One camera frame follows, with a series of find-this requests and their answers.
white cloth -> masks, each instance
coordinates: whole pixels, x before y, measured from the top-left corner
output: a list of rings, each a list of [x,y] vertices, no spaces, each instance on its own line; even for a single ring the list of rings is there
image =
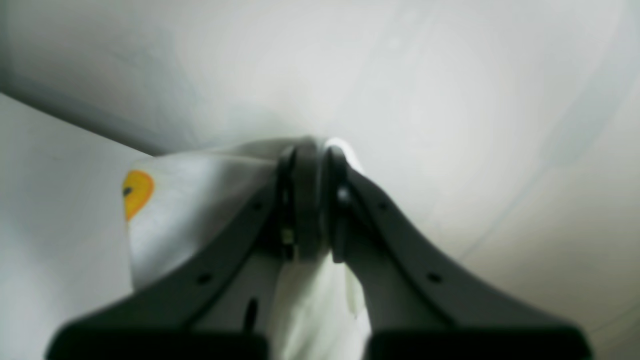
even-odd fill
[[[201,250],[274,171],[296,139],[145,159],[123,185],[132,278],[140,289]],[[362,171],[351,147],[340,146]],[[357,359],[370,333],[362,288],[331,254],[312,264],[286,264],[278,279],[268,338],[274,359]]]

yellow circle print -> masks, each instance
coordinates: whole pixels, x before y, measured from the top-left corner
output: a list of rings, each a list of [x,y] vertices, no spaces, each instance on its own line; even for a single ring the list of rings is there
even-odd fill
[[[122,184],[122,196],[124,196],[124,212],[127,221],[147,203],[154,192],[154,180],[146,173],[139,170],[129,172]]]

white fabric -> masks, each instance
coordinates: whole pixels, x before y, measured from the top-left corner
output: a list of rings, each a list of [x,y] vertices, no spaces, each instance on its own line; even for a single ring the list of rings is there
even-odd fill
[[[134,287],[162,278],[202,249],[264,184],[280,152],[294,141],[264,140],[135,163],[131,171],[147,174],[153,190],[128,225]],[[341,147],[350,165],[362,171],[346,142],[324,144]],[[370,333],[362,288],[330,253],[317,263],[284,266],[271,315],[273,359],[358,359]]]

yellow sticker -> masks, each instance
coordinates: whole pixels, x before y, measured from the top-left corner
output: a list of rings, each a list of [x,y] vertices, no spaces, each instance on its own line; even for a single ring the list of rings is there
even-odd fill
[[[124,196],[124,212],[127,221],[149,201],[154,192],[154,180],[146,173],[139,170],[129,172],[122,184]]]

